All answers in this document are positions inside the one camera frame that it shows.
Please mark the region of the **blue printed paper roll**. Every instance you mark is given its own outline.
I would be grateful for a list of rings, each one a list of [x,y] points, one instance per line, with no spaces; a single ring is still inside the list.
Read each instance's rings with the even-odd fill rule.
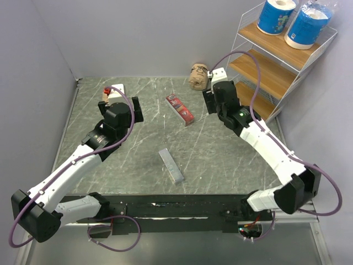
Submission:
[[[281,34],[296,7],[297,1],[292,0],[265,1],[257,28],[267,35]]]

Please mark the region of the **blue clear-wrapped paper roll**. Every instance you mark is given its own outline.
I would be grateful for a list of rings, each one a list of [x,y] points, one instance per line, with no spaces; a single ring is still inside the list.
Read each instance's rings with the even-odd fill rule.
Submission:
[[[284,40],[297,50],[310,49],[339,9],[340,1],[304,1]]]

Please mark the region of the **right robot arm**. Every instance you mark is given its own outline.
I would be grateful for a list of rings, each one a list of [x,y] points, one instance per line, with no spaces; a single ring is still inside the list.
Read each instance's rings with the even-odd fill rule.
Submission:
[[[242,216],[255,219],[263,210],[293,214],[317,195],[321,173],[300,161],[267,127],[261,116],[241,105],[232,81],[221,81],[203,90],[210,114],[247,142],[272,168],[280,185],[251,192],[241,206]]]

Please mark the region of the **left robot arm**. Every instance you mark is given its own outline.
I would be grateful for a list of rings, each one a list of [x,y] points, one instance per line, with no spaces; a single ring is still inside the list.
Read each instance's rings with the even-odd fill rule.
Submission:
[[[103,163],[128,138],[135,123],[143,121],[138,97],[107,107],[99,102],[104,117],[87,133],[74,153],[45,180],[11,197],[15,223],[32,239],[45,242],[68,223],[90,218],[105,221],[110,202],[97,192],[68,203],[61,200],[91,169]]]

